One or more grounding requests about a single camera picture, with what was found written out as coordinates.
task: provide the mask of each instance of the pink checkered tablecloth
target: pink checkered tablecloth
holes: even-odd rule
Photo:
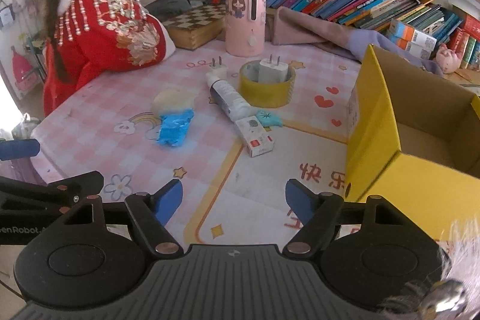
[[[274,111],[284,120],[346,136],[346,105],[360,64],[310,45],[265,46],[263,57],[280,56],[297,72],[291,102]],[[97,170],[105,178],[105,202],[154,193],[181,178],[184,201],[174,223],[184,226],[237,140],[234,125],[210,100],[206,85],[208,63],[219,55],[236,85],[249,59],[227,54],[222,41],[194,52],[177,50],[150,68],[105,72],[35,129],[41,153],[32,159],[34,167],[46,182]],[[161,90],[176,87],[197,94],[195,117],[183,146],[159,146],[159,120],[150,104]]]

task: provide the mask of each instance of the yellow tape roll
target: yellow tape roll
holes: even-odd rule
[[[283,83],[258,83],[252,75],[258,77],[260,60],[245,63],[239,72],[239,93],[252,106],[262,108],[282,107],[288,104],[292,98],[293,84],[295,83],[295,69],[289,65],[287,81]]]

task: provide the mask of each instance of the chessboard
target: chessboard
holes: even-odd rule
[[[225,25],[225,5],[195,8],[163,23],[177,48],[194,50],[215,39]]]

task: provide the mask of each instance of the orange border line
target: orange border line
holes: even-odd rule
[[[336,141],[340,144],[346,144],[347,138],[339,134],[323,131],[322,129],[313,128],[308,125],[297,123],[295,121],[284,121],[284,127],[298,130],[300,132],[308,133],[310,135],[319,136],[327,140]],[[225,182],[230,176],[231,171],[233,170],[235,163],[240,157],[241,152],[243,151],[243,144],[239,139],[236,139],[232,148],[225,157],[224,162],[220,166],[215,178],[208,187],[205,195],[203,196],[200,204],[198,205],[197,210],[193,213],[191,219],[188,221],[185,229],[183,231],[183,241],[186,245],[190,243],[201,243],[204,242],[200,239],[200,229],[203,226],[210,210],[212,210],[215,201],[217,200],[220,191],[222,191]]]

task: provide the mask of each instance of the gray ribbed panel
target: gray ribbed panel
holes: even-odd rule
[[[338,298],[308,262],[276,246],[194,245],[156,262],[133,292],[102,307],[58,311],[28,304],[13,320],[383,320]]]

